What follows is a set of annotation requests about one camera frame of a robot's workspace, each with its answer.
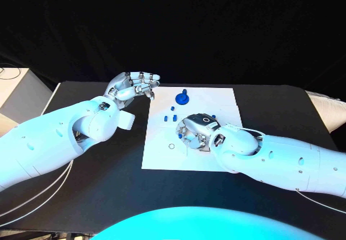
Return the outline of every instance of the black curtain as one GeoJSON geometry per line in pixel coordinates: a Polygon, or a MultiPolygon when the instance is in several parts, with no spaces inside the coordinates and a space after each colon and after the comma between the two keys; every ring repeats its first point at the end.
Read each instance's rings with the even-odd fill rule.
{"type": "Polygon", "coordinates": [[[341,3],[5,1],[0,18],[0,62],[51,89],[145,71],[162,83],[285,84],[346,101],[341,3]]]}

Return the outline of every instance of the blue object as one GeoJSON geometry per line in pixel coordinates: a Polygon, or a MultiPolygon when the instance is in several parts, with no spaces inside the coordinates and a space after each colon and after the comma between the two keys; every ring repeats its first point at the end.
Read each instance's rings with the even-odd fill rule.
{"type": "Polygon", "coordinates": [[[279,239],[320,240],[315,235],[266,217],[211,207],[171,207],[129,217],[92,240],[279,239]]]}
{"type": "Polygon", "coordinates": [[[184,105],[188,102],[188,96],[186,89],[174,97],[174,101],[178,105],[184,105]]]}

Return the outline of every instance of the white paper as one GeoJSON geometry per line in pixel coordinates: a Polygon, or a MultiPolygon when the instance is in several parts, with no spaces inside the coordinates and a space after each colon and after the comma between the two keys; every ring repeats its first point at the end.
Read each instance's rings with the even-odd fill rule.
{"type": "Polygon", "coordinates": [[[154,88],[154,101],[150,102],[145,129],[142,169],[224,172],[210,152],[187,148],[175,135],[178,122],[188,115],[199,113],[214,115],[220,125],[230,123],[242,127],[232,88],[154,88]],[[183,92],[183,89],[187,90],[188,103],[178,105],[175,95],[183,92]]]}

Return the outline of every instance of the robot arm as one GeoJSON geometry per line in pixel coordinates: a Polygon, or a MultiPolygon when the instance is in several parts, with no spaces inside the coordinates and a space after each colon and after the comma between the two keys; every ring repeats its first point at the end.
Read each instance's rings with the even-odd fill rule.
{"type": "Polygon", "coordinates": [[[0,138],[0,191],[62,167],[111,138],[116,127],[131,129],[135,116],[121,109],[135,96],[154,99],[158,80],[160,76],[150,73],[122,72],[111,80],[103,96],[30,119],[10,130],[0,138]]]}
{"type": "Polygon", "coordinates": [[[229,173],[243,173],[278,188],[346,198],[346,154],[299,140],[261,135],[206,114],[181,120],[175,133],[183,143],[214,156],[229,173]]]}

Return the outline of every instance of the pillow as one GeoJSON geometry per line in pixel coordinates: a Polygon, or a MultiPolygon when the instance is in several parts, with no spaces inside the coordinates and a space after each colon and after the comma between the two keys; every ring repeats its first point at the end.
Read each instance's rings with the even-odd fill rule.
{"type": "Polygon", "coordinates": [[[315,92],[305,92],[325,128],[331,133],[331,131],[334,131],[346,123],[346,102],[315,92]]]}

